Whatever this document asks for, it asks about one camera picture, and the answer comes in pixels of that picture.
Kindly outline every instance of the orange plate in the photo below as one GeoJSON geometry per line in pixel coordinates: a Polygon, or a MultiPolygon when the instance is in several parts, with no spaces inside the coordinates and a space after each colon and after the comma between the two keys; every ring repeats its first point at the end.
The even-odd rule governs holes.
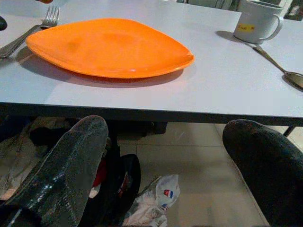
{"type": "Polygon", "coordinates": [[[98,77],[145,78],[177,71],[194,55],[173,38],[139,22],[105,18],[37,32],[30,50],[64,69],[98,77]]]}

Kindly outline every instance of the floor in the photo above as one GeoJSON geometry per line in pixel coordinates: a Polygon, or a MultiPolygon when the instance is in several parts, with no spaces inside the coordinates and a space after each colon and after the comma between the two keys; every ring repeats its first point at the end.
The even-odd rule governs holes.
{"type": "MultiPolygon", "coordinates": [[[[141,188],[156,176],[179,175],[181,194],[167,212],[169,227],[267,225],[223,147],[223,128],[223,124],[169,123],[163,135],[118,138],[121,155],[135,153],[140,160],[141,188]]],[[[287,127],[273,128],[283,133],[287,127]]],[[[289,139],[303,150],[303,128],[296,128],[289,139]]],[[[7,191],[2,187],[5,177],[15,168],[0,166],[0,196],[7,191]]]]}

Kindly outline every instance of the tabletop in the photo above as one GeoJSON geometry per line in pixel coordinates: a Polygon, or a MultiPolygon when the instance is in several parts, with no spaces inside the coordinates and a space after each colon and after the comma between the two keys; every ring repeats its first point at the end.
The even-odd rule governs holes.
{"type": "MultiPolygon", "coordinates": [[[[303,92],[282,72],[232,36],[239,12],[161,0],[54,0],[59,24],[119,17],[178,40],[196,57],[188,68],[149,79],[97,79],[60,69],[24,44],[0,60],[0,113],[112,119],[227,122],[235,118],[303,126],[303,92]]],[[[8,28],[0,46],[41,22],[48,5],[0,0],[8,28]]],[[[261,46],[285,69],[303,73],[303,23],[285,20],[261,46]]]]}

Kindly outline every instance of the white mug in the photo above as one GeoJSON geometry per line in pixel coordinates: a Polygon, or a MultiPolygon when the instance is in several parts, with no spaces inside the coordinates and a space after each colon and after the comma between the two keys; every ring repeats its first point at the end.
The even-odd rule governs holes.
{"type": "Polygon", "coordinates": [[[242,14],[233,35],[245,42],[261,44],[274,38],[283,26],[282,7],[260,1],[242,0],[242,14]]]}

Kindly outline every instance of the silver fork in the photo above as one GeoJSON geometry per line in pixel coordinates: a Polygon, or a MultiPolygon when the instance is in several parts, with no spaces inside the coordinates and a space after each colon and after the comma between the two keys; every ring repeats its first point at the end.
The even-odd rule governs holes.
{"type": "Polygon", "coordinates": [[[49,6],[46,12],[46,16],[40,25],[35,25],[22,36],[15,39],[13,42],[7,44],[6,46],[0,48],[0,59],[8,58],[21,44],[25,39],[32,33],[34,33],[37,28],[50,28],[55,27],[58,24],[60,8],[57,6],[49,6]]]}

